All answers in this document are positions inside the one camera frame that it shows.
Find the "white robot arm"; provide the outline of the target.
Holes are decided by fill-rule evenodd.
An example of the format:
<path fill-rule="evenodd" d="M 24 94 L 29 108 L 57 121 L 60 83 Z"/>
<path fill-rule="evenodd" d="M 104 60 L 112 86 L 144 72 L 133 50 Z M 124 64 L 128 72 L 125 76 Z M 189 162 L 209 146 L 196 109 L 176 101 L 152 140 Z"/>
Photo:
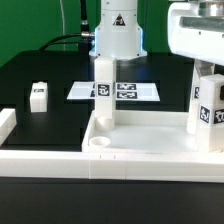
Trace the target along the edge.
<path fill-rule="evenodd" d="M 95 47 L 89 52 L 122 62 L 147 56 L 137 22 L 138 0 L 101 0 Z M 168 45 L 172 53 L 224 66 L 224 0 L 187 0 L 168 10 Z"/>

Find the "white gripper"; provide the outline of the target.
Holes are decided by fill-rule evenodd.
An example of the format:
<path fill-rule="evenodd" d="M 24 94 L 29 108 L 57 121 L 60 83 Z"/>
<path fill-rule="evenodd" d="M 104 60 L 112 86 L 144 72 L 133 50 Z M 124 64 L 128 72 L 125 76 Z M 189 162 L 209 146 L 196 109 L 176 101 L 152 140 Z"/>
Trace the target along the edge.
<path fill-rule="evenodd" d="M 224 0 L 172 3 L 167 29 L 172 53 L 224 66 Z"/>

